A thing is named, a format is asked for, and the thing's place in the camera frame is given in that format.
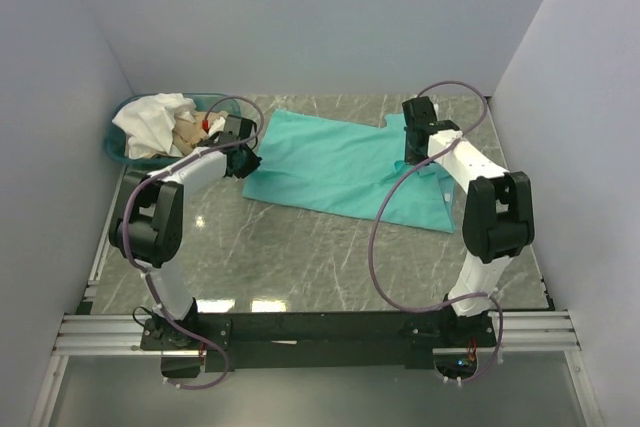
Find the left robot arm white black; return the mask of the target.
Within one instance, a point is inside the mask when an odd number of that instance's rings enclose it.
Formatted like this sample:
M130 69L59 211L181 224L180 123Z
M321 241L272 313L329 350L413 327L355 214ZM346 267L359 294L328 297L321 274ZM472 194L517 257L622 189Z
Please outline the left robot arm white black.
M151 173L127 174L121 185L109 242L141 274L152 312L166 322L164 336L176 348L193 346L200 335L197 302L178 262L185 203L218 180L253 173L261 163L253 150L260 128L229 115L220 131L183 159Z

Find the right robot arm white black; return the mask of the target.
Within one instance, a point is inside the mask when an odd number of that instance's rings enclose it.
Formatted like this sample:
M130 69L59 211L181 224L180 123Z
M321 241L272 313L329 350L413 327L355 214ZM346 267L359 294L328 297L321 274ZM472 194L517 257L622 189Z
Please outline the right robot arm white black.
M433 158L463 189L462 237L467 254L446 298L458 301L439 313L444 342L460 346L488 325L489 296L512 259L535 236L531 182L509 172L474 147L451 120L440 120L427 97L402 104L405 160L416 165Z

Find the teal t shirt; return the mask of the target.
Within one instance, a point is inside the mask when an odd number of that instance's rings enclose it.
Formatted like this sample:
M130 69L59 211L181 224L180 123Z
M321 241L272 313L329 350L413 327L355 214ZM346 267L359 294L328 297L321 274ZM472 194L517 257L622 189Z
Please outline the teal t shirt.
M382 127L277 110L259 147L260 167L244 183L247 199L338 216L452 233L454 179L432 163L391 189L404 161L405 121Z

